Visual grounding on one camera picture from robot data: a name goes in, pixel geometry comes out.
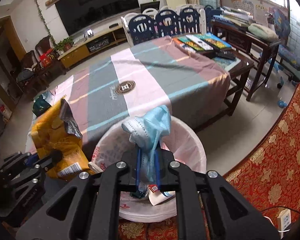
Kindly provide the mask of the white power strip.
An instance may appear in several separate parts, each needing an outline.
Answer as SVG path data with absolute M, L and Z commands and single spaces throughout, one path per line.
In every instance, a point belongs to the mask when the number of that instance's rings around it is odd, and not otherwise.
M 288 232 L 288 227 L 292 222 L 290 209 L 282 210 L 277 217 L 278 231 L 280 237 L 283 238 L 284 234 Z

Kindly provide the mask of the blue children's chair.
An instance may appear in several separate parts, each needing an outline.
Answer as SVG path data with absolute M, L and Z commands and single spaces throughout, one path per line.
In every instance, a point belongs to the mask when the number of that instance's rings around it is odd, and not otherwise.
M 281 41 L 277 51 L 277 56 L 280 57 L 280 60 L 278 61 L 276 56 L 268 60 L 268 63 L 272 63 L 274 61 L 273 71 L 276 73 L 279 79 L 277 88 L 282 89 L 285 85 L 283 74 L 288 76 L 288 82 L 291 85 L 296 86 L 299 82 L 299 79 L 291 70 L 288 69 L 287 66 L 282 64 L 283 61 L 285 61 L 291 67 L 293 67 L 293 69 L 300 71 L 300 57 L 296 55 L 296 53 L 292 52 L 287 46 L 288 37 L 291 31 L 289 20 L 287 16 L 278 8 L 274 8 L 268 13 L 267 20 L 269 27 L 274 29 L 276 35 Z

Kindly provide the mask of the wooden TV cabinet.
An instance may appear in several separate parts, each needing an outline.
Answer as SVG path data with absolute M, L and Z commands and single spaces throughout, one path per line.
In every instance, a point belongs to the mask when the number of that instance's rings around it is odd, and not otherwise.
M 117 25 L 96 33 L 93 37 L 85 38 L 83 42 L 76 44 L 59 56 L 58 61 L 68 69 L 78 62 L 122 42 L 127 42 L 127 38 L 123 26 Z

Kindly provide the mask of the potted green plant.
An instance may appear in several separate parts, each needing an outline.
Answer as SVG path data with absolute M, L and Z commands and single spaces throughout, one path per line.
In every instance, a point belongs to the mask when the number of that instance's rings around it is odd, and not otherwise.
M 74 45 L 74 42 L 73 42 L 72 37 L 67 37 L 55 45 L 55 50 L 66 52 L 69 49 L 71 49 L 73 47 L 73 45 Z

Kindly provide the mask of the red gift box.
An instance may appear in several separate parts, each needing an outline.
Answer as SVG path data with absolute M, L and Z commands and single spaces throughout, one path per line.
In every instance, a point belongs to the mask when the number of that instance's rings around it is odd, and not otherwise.
M 50 48 L 47 52 L 41 55 L 40 62 L 43 67 L 49 66 L 55 59 L 57 59 L 57 54 L 54 48 Z

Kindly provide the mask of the striped plaid tablecloth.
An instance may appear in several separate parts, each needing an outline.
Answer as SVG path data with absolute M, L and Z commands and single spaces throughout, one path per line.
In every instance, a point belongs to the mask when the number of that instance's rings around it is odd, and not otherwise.
M 51 92 L 68 102 L 91 157 L 113 124 L 160 105 L 198 127 L 218 113 L 229 86 L 230 74 L 215 61 L 163 37 L 95 62 Z

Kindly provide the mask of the light blue face mask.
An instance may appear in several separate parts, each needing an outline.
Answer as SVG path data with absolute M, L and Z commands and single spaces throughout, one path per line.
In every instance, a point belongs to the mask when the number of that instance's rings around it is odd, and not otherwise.
M 129 133 L 130 142 L 140 149 L 140 180 L 144 184 L 155 184 L 158 177 L 155 152 L 162 138 L 171 132 L 168 107 L 161 105 L 143 116 L 130 117 L 123 121 L 121 127 Z

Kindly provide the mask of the stack of colourful books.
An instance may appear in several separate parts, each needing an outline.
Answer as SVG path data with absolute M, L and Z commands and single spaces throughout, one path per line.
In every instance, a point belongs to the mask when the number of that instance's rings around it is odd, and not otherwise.
M 190 52 L 221 51 L 231 49 L 231 45 L 212 33 L 187 34 L 173 38 L 181 48 Z

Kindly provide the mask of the navy white baby fence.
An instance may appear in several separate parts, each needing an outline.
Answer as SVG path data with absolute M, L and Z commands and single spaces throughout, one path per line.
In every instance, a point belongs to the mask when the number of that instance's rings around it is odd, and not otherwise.
M 175 10 L 168 6 L 160 10 L 148 8 L 143 13 L 130 12 L 121 17 L 128 44 L 132 47 L 144 41 L 187 33 L 205 34 L 212 30 L 211 20 L 221 15 L 223 8 L 210 5 L 185 4 Z

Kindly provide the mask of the dark green tissue pack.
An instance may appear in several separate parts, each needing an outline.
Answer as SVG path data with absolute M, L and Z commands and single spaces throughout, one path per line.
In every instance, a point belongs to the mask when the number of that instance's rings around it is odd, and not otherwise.
M 41 116 L 53 105 L 53 101 L 54 95 L 50 91 L 45 91 L 34 101 L 32 112 L 36 117 Z

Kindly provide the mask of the large black television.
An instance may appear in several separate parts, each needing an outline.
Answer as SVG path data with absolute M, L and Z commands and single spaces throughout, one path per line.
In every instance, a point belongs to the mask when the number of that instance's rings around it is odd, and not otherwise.
M 56 9 L 68 35 L 125 11 L 137 9 L 138 0 L 60 0 Z

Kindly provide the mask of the yellow snack bag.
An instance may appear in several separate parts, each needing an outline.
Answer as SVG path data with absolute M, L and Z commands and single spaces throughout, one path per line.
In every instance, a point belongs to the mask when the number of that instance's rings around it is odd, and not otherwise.
M 47 171 L 52 179 L 70 180 L 81 172 L 94 172 L 82 151 L 83 135 L 68 102 L 61 98 L 43 113 L 31 129 L 31 137 L 40 159 L 61 151 L 62 157 Z

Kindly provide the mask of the dark wooden desk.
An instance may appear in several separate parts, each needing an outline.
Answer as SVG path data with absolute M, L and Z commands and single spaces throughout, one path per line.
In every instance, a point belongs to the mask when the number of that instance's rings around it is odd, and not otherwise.
M 218 21 L 217 19 L 212 19 L 210 23 L 212 27 L 212 33 L 214 35 L 222 33 L 226 42 L 232 45 L 237 51 L 248 55 L 257 63 L 257 66 L 254 67 L 256 74 L 253 82 L 249 87 L 245 87 L 244 89 L 248 93 L 247 101 L 250 101 L 253 94 L 262 85 L 267 84 L 274 68 L 281 41 L 264 41 L 247 31 L 239 30 L 238 28 L 233 27 L 226 22 Z M 262 49 L 262 55 L 260 58 L 257 58 L 252 54 L 252 46 L 257 46 L 258 48 Z

